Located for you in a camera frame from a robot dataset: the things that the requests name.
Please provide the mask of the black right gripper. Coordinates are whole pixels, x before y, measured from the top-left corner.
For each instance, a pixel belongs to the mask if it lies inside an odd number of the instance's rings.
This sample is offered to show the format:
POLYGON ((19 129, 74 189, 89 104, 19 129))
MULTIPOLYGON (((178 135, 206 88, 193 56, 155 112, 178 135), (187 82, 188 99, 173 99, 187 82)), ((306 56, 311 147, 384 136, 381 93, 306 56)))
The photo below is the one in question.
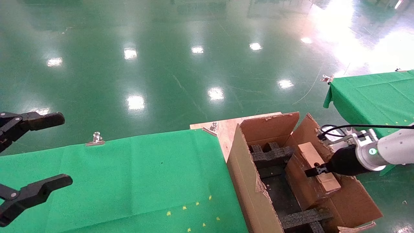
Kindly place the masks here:
POLYGON ((307 177, 315 177, 324 173, 335 172, 340 175, 356 176, 364 173, 364 166, 356 157, 356 146, 348 146, 338 149, 330 158, 327 165, 315 165, 314 168, 307 169, 307 177))

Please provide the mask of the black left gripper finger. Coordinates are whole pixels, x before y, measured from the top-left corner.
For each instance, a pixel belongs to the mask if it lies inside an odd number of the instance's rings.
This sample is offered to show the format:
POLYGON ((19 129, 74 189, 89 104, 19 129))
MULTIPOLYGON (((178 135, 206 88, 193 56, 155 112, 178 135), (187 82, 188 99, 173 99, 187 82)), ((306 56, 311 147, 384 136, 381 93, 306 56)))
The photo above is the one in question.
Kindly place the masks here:
POLYGON ((0 152, 7 149, 29 131, 38 131, 56 127, 65 123, 61 112, 40 115, 37 112, 15 114, 1 112, 0 116, 0 152))
POLYGON ((46 202, 50 194, 58 189, 68 187, 73 179, 66 174, 40 180, 19 190, 0 185, 0 197, 4 201, 0 206, 0 225, 7 227, 26 209, 46 202))

